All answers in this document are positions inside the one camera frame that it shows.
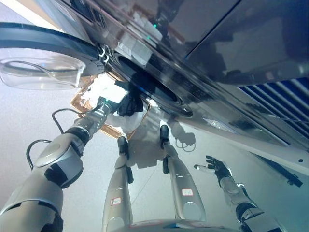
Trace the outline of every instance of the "appliance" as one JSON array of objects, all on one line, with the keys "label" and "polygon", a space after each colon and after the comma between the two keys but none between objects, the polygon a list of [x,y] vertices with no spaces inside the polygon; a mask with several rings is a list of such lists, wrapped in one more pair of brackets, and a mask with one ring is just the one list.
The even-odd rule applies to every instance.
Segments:
[{"label": "appliance", "polygon": [[36,2],[70,34],[56,51],[93,68],[84,75],[116,72],[178,121],[309,174],[308,1]]}]

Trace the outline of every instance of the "robot leg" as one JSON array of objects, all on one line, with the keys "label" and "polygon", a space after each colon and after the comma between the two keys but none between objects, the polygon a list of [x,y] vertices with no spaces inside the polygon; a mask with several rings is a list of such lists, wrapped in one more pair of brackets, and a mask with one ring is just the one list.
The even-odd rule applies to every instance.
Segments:
[{"label": "robot leg", "polygon": [[175,148],[169,144],[169,128],[166,125],[160,128],[160,143],[167,153],[163,159],[163,172],[170,174],[176,219],[205,221],[205,209],[197,187]]},{"label": "robot leg", "polygon": [[103,232],[113,231],[132,223],[131,201],[127,185],[133,182],[133,175],[131,168],[126,165],[129,154],[125,137],[118,138],[118,146],[119,157],[104,204]]}]

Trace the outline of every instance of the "circular opening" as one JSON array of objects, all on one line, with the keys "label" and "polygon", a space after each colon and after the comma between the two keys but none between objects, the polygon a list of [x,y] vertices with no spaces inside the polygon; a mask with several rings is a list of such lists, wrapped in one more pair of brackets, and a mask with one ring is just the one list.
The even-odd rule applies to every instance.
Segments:
[{"label": "circular opening", "polygon": [[177,102],[178,97],[176,94],[156,80],[143,68],[123,56],[119,56],[118,61],[126,73],[130,75],[131,81],[138,85],[141,91],[146,90],[156,97],[160,97],[171,102]]}]

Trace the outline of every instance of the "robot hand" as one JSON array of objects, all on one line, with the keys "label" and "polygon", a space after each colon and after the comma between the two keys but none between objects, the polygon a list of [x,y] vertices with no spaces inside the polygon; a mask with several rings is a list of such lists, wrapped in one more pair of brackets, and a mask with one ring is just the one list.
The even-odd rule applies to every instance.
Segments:
[{"label": "robot hand", "polygon": [[203,172],[215,174],[218,178],[220,187],[221,187],[220,181],[224,177],[232,177],[231,170],[224,162],[217,160],[212,156],[206,156],[206,162],[208,163],[207,167],[196,164],[194,165],[194,168]]}]

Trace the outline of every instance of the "robot forearm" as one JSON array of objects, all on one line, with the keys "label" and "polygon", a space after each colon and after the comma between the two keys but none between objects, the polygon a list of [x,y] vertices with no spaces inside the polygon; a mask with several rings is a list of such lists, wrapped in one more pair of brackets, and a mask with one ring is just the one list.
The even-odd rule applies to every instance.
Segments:
[{"label": "robot forearm", "polygon": [[62,231],[62,189],[81,175],[84,146],[110,112],[103,105],[87,113],[45,148],[29,178],[13,192],[0,212],[1,232]]},{"label": "robot forearm", "polygon": [[258,208],[249,198],[244,186],[237,185],[231,176],[222,178],[220,185],[235,210],[244,232],[283,231],[273,217]]}]

